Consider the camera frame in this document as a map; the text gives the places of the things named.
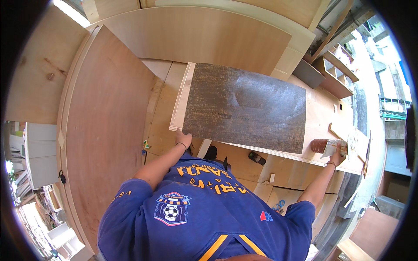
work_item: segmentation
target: blue t-shirt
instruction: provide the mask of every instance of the blue t-shirt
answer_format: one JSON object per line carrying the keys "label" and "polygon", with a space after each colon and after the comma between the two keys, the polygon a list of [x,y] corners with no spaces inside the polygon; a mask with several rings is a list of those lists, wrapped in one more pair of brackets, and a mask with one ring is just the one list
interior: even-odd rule
{"label": "blue t-shirt", "polygon": [[290,205],[283,217],[221,164],[183,155],[155,191],[137,178],[120,186],[100,222],[98,247],[107,261],[248,253],[305,260],[314,219],[309,201]]}

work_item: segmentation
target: football club logo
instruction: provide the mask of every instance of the football club logo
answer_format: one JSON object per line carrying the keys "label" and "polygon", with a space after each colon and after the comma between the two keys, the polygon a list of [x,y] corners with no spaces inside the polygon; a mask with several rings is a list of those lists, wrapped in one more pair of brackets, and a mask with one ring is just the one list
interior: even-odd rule
{"label": "football club logo", "polygon": [[163,194],[157,199],[154,218],[168,226],[176,226],[187,223],[187,206],[189,199],[177,192]]}

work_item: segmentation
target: man's left arm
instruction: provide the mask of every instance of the man's left arm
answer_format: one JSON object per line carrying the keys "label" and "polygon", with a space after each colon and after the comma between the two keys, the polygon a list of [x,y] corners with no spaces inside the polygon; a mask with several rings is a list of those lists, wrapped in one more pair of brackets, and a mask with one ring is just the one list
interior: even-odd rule
{"label": "man's left arm", "polygon": [[176,145],[168,153],[146,164],[135,174],[134,178],[150,184],[152,190],[163,180],[170,167],[174,166],[191,144],[191,134],[184,135],[180,129],[176,133]]}

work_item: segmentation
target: man's hand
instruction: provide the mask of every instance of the man's hand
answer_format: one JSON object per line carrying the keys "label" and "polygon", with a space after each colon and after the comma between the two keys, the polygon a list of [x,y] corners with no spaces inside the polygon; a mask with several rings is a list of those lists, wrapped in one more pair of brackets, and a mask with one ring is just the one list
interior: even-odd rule
{"label": "man's hand", "polygon": [[176,144],[179,142],[183,143],[187,149],[191,144],[191,134],[184,135],[180,129],[177,129]]}
{"label": "man's hand", "polygon": [[341,150],[341,143],[338,142],[336,152],[332,156],[329,157],[329,162],[334,163],[335,166],[339,166],[345,160],[345,156],[341,156],[340,150]]}

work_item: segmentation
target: black shoe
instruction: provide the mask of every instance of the black shoe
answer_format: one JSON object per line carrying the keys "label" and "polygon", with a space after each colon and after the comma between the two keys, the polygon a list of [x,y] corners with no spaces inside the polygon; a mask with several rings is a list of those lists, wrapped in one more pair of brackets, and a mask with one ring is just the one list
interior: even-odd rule
{"label": "black shoe", "polygon": [[218,154],[218,149],[215,146],[210,146],[206,155],[203,157],[204,160],[215,160]]}

